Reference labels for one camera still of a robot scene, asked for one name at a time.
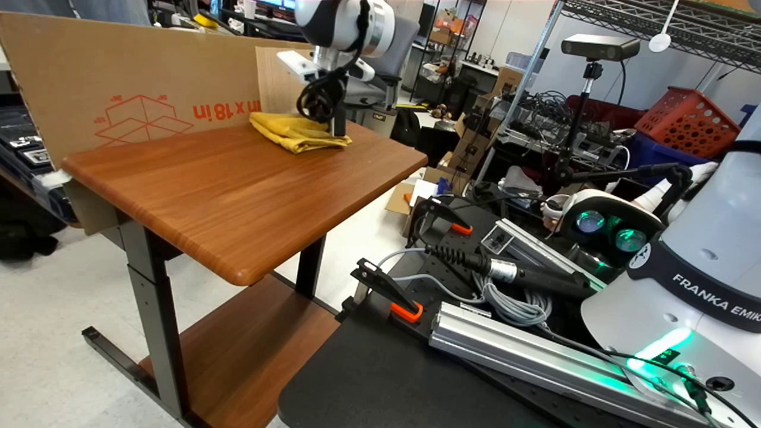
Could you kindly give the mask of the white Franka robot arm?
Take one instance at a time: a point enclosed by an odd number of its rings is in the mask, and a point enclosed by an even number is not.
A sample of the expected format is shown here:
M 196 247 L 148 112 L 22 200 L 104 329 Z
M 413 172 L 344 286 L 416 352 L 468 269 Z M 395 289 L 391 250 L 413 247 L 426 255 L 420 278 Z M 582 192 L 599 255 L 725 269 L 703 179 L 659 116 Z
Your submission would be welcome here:
M 581 304 L 601 347 L 523 341 L 504 326 L 439 311 L 432 342 L 473 361 L 538 361 L 593 386 L 640 386 L 695 402 L 722 428 L 761 428 L 761 110 L 725 159 L 663 233 L 627 269 Z

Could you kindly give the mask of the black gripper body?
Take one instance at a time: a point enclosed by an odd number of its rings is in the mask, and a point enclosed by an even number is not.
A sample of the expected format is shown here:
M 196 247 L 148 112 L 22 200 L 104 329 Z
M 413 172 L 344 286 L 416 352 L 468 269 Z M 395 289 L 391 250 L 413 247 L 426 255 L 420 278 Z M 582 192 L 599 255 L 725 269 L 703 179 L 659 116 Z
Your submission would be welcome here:
M 324 71 L 318 80 L 310 81 L 299 97 L 297 112 L 316 125 L 326 125 L 328 131 L 338 138 L 344 137 L 344 89 L 347 89 L 347 71 L 334 69 Z

